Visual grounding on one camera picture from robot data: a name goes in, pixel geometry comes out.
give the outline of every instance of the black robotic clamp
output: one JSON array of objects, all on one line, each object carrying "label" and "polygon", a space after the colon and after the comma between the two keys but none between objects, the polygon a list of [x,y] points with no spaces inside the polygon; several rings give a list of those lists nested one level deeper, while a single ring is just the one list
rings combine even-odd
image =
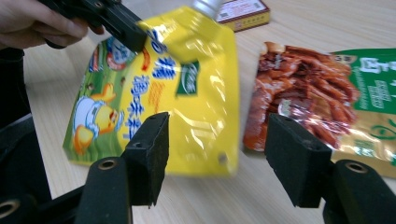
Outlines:
[{"label": "black robotic clamp", "polygon": [[270,115],[265,155],[294,206],[324,199],[326,224],[396,223],[396,196],[382,177],[358,161],[333,163],[332,150],[293,119]]},{"label": "black robotic clamp", "polygon": [[36,204],[31,195],[0,198],[0,223],[133,223],[133,205],[155,205],[169,157],[169,115],[145,120],[120,157],[91,165],[84,186]]},{"label": "black robotic clamp", "polygon": [[[39,0],[50,9],[66,18],[81,18],[93,27],[104,26],[131,51],[140,52],[145,46],[147,34],[136,23],[141,19],[125,7],[121,0]],[[55,49],[63,46],[49,41],[47,44]]]}]

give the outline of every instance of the light wood surface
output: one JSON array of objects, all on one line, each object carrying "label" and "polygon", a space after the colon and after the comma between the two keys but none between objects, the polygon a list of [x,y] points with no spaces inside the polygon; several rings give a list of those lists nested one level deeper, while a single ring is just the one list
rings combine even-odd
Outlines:
[{"label": "light wood surface", "polygon": [[[143,19],[192,1],[126,1]],[[241,137],[263,41],[321,51],[396,47],[394,0],[266,0],[269,24],[236,34],[241,83]],[[70,163],[64,134],[96,43],[26,50],[25,81],[52,196],[84,184],[88,167]],[[393,191],[396,180],[386,179]],[[322,209],[294,208],[263,155],[241,151],[233,178],[168,175],[157,206],[134,207],[134,223],[323,223]]]}]

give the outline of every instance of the spout pouch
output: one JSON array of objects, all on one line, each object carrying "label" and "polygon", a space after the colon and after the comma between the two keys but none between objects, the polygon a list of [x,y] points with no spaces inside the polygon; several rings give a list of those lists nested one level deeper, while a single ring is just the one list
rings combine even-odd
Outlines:
[{"label": "spout pouch", "polygon": [[119,156],[149,116],[170,114],[168,174],[237,169],[239,79],[233,31],[190,7],[141,21],[144,50],[95,49],[64,139],[71,162]]}]

